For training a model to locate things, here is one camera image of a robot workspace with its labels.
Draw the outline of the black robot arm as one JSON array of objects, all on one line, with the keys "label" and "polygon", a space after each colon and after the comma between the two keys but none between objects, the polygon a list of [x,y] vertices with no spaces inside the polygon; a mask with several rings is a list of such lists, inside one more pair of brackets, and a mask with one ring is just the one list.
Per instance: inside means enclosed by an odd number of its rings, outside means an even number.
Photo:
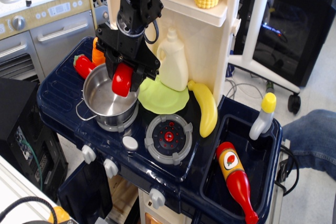
[{"label": "black robot arm", "polygon": [[157,24],[162,9],[161,0],[120,0],[117,28],[104,25],[96,30],[97,48],[106,58],[115,94],[126,97],[146,78],[156,78],[160,61],[148,48],[145,30],[149,24]]}]

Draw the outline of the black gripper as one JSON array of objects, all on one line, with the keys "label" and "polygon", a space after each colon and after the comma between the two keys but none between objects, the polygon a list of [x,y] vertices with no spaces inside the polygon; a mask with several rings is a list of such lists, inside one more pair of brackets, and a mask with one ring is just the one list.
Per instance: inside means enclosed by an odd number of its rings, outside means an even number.
[{"label": "black gripper", "polygon": [[150,78],[154,80],[160,67],[160,61],[148,48],[141,33],[135,37],[125,35],[121,30],[113,30],[103,24],[96,29],[97,48],[104,53],[106,68],[112,80],[119,63],[125,62],[133,68],[131,92],[136,92],[141,83]]}]

